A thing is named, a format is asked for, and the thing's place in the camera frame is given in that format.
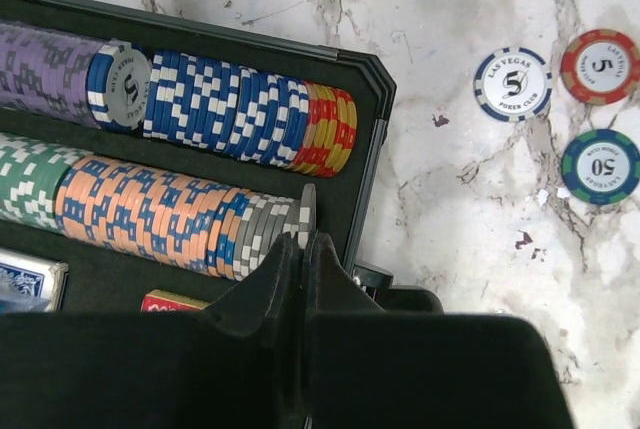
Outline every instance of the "poker chip case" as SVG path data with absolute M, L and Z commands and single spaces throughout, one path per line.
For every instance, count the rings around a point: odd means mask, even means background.
M 314 178 L 218 154 L 0 109 L 0 131 L 262 191 L 300 198 L 316 186 L 317 230 L 329 234 L 351 272 L 396 86 L 369 54 L 285 41 L 87 0 L 0 0 L 0 19 L 141 46 L 147 57 L 166 49 L 242 64 L 260 71 L 344 89 L 358 109 L 348 164 L 332 178 Z M 145 294 L 164 289 L 213 301 L 233 282 L 93 247 L 47 231 L 0 221 L 0 246 L 69 265 L 63 311 L 136 311 Z

